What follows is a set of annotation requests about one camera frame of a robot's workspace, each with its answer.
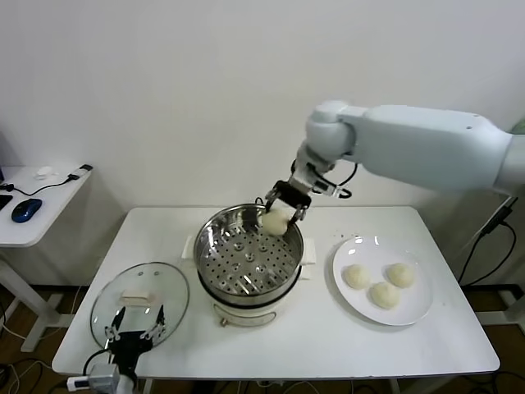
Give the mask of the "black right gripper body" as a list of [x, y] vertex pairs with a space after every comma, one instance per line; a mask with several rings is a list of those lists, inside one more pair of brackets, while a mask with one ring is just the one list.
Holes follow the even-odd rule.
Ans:
[[312, 202], [311, 197], [303, 191], [292, 186], [288, 181], [277, 181], [273, 186], [276, 199], [292, 208], [308, 208]]

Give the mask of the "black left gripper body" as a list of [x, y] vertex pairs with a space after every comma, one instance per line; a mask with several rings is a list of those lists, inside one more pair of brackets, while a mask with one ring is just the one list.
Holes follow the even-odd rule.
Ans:
[[153, 348], [153, 339], [145, 331], [122, 332], [118, 339], [110, 341], [108, 349], [119, 373], [135, 375], [139, 357]]

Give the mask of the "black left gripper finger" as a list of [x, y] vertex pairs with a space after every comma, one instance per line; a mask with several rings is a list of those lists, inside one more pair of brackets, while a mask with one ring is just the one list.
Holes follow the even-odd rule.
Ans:
[[122, 306], [119, 310], [116, 311], [111, 323], [104, 328], [104, 333], [106, 338], [109, 341], [114, 341], [119, 338], [119, 329], [122, 324], [126, 313], [126, 307]]
[[140, 335], [140, 338], [146, 339], [146, 340], [158, 340], [164, 332], [165, 332], [165, 314], [164, 314], [164, 305], [161, 305], [157, 313], [155, 324], [148, 330], [144, 331]]

